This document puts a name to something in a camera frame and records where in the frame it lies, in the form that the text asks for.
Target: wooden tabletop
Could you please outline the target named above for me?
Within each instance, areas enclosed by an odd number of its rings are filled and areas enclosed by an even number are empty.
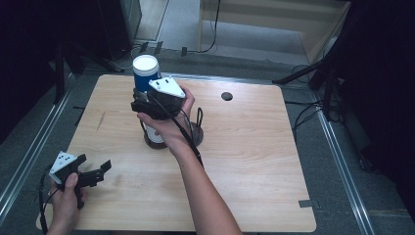
[[[206,172],[245,232],[311,232],[316,228],[300,160],[279,87],[176,79],[204,111],[198,147]],[[77,229],[194,231],[175,158],[149,148],[131,111],[132,76],[103,75],[92,93],[67,152],[85,154],[89,171],[113,168],[88,200]],[[233,100],[224,101],[223,92]],[[51,218],[48,207],[48,222]]]

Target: forearm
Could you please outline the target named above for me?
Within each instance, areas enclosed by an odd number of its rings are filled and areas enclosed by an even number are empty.
[[[180,165],[197,233],[199,235],[241,234],[232,212],[192,150],[184,146],[172,153]]]
[[[71,231],[72,229],[64,222],[52,221],[47,234],[48,235],[54,235],[54,234],[64,235],[64,234],[70,234]]]

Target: gray floor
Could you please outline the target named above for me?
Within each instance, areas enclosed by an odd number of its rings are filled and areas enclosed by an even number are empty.
[[[256,36],[251,37],[252,35],[263,35],[260,32],[261,28],[244,27],[244,29],[240,29],[239,25],[232,24],[226,25],[226,27],[234,27],[232,30],[240,31],[240,34],[233,34],[232,38],[227,38],[225,33],[220,33],[223,25],[219,25],[215,51],[206,54],[188,54],[186,57],[181,57],[180,52],[167,49],[180,50],[182,46],[186,46],[191,50],[192,46],[196,47],[194,30],[197,29],[197,22],[194,23],[193,20],[190,20],[195,17],[193,11],[186,11],[190,14],[188,21],[183,17],[184,14],[177,12],[187,9],[180,8],[180,4],[185,4],[190,8],[195,4],[198,5],[198,1],[169,1],[159,35],[159,41],[163,41],[165,50],[161,50],[157,55],[161,70],[164,72],[238,77],[245,82],[269,83],[271,79],[287,76],[293,69],[297,69],[296,65],[306,64],[306,57],[301,51],[300,45],[294,39],[290,39],[295,37],[294,32],[270,32],[270,29],[263,28],[264,33],[275,33],[275,36],[280,34],[279,40],[267,41],[265,39],[266,43],[269,43],[269,47],[266,47],[265,42],[258,43]],[[205,31],[209,32],[210,23],[205,24],[207,27]],[[255,30],[256,33],[246,33],[249,30]],[[232,46],[229,46],[228,39],[232,41]],[[232,48],[224,49],[227,44]],[[243,49],[248,48],[247,50],[256,50],[257,54],[254,56],[254,53],[242,53],[244,50],[238,50],[239,46]],[[269,53],[266,48],[274,48],[275,52]],[[152,54],[154,51],[150,48],[146,53]],[[54,160],[56,153],[68,148],[76,129],[74,124],[81,112],[81,110],[73,109],[72,106],[85,107],[99,76],[108,73],[88,60],[85,60],[85,63],[87,65],[85,73],[74,79],[75,83],[63,113],[42,146],[33,167],[27,169],[28,178],[23,182],[22,190],[1,224],[0,234],[41,233],[34,226],[38,210],[33,199],[36,196],[35,189],[42,169]],[[124,60],[117,63],[128,67],[131,60],[126,56]],[[125,74],[132,74],[131,69],[126,70]],[[312,92],[307,89],[306,83],[301,81],[294,81],[282,86],[282,90],[285,100],[298,102],[313,100]],[[3,164],[0,164],[2,172],[0,188],[2,191],[10,182],[37,130],[48,116],[53,98],[54,89],[51,89],[0,146],[0,156],[7,159]],[[303,108],[304,106],[287,105],[292,124]],[[361,170],[357,153],[352,147],[345,128],[340,123],[332,123],[332,126],[374,231],[377,234],[415,234],[414,223],[397,196],[394,185],[382,174],[369,174]],[[298,151],[310,198],[318,201],[321,206],[314,209],[317,229],[312,234],[360,234],[345,186],[318,116],[313,117],[299,128]],[[109,232],[76,231],[75,234],[109,234]]]
[[[143,17],[137,30],[136,39],[157,41],[168,0],[139,0]]]

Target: black circular hole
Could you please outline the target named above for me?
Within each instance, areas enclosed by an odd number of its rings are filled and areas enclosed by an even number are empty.
[[[229,92],[223,92],[221,97],[224,101],[230,101],[233,99],[233,95]]]

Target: wire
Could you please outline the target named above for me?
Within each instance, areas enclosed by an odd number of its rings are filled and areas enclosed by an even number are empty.
[[[139,49],[139,48],[141,48],[141,46],[142,46],[142,44],[138,44],[138,46],[137,46],[137,47],[134,47],[134,48],[132,48],[132,49],[130,50],[130,57],[131,57],[131,60],[132,60],[132,61],[134,60],[133,51],[134,51],[134,50],[137,50],[137,49]],[[117,68],[121,69],[121,70],[129,70],[129,69],[131,69],[131,68],[133,67],[132,62],[131,62],[131,66],[129,66],[129,67],[122,67],[122,66],[118,65],[118,64],[117,64],[116,62],[114,62],[114,61],[110,61],[110,63],[111,63],[111,64],[113,64],[115,67],[117,67]]]
[[[187,133],[187,131],[181,126],[181,124],[174,118],[174,116],[156,99],[153,98],[154,101],[160,106],[160,108],[170,117],[170,119],[176,124],[177,127],[179,127],[180,132],[184,136],[184,138],[189,143],[190,148],[192,149],[193,153],[195,153],[196,158],[198,159],[199,163],[204,166],[204,163],[202,162],[201,153],[199,152],[198,148],[196,148],[195,142],[192,141],[191,137]]]
[[[296,68],[298,68],[298,67],[309,67],[309,65],[297,65],[297,66],[294,66],[294,67],[291,69],[291,74],[294,74],[294,70],[295,70]],[[310,76],[309,76],[309,73],[307,74],[307,79],[308,79],[308,81],[303,81],[303,80],[300,80],[300,78],[301,78],[301,77],[297,78],[297,81],[299,81],[299,82],[301,82],[301,83],[308,83],[308,82],[310,81]]]
[[[52,199],[52,197],[56,194],[56,192],[58,192],[59,189],[56,189],[51,195],[49,195],[48,199],[46,200],[44,207],[43,207],[43,211],[45,212],[46,210],[46,206],[48,205],[49,201]]]
[[[299,128],[300,125],[306,123],[307,121],[309,121],[315,114],[317,114],[317,112],[321,111],[321,108],[318,108],[315,112],[313,112],[311,115],[305,117],[300,123],[300,117],[307,111],[309,110],[311,107],[315,106],[315,104],[310,104],[308,105],[305,109],[303,109],[300,114],[297,116],[296,121],[294,122],[294,126],[292,128],[293,130],[293,135],[294,135],[294,141],[297,143],[297,130]]]
[[[202,126],[202,120],[204,120],[204,111],[202,108],[198,108],[198,115],[196,117],[196,127],[198,127],[198,134],[201,133],[201,126]]]
[[[323,103],[321,100],[311,103],[303,103],[303,102],[297,102],[297,101],[284,101],[287,105],[314,105],[314,106],[323,106]]]
[[[220,0],[217,1],[217,9],[216,9],[216,18],[214,20],[214,33],[213,33],[213,41],[210,44],[210,47],[207,48],[205,51],[189,51],[189,52],[196,52],[196,53],[205,53],[208,52],[213,45],[216,43],[216,35],[217,35],[217,19],[219,18],[219,10],[220,10]]]
[[[45,168],[42,176],[40,177],[40,183],[39,183],[39,188],[38,188],[38,191],[39,191],[39,212],[40,212],[40,219],[39,220],[40,220],[40,225],[42,227],[42,231],[43,231],[44,234],[48,233],[48,225],[46,223],[46,216],[45,216],[46,205],[43,206],[43,188],[44,188],[44,185],[45,185],[46,174],[52,168],[52,165],[53,164],[49,164]]]
[[[182,115],[184,116],[184,118],[186,119],[186,123],[189,126],[190,129],[190,136],[192,137],[192,141],[193,143],[195,143],[195,138],[194,138],[194,134],[193,134],[193,126],[192,126],[192,122],[190,122],[189,117],[186,115],[186,113],[184,112],[184,110],[181,110],[181,112],[183,113]]]

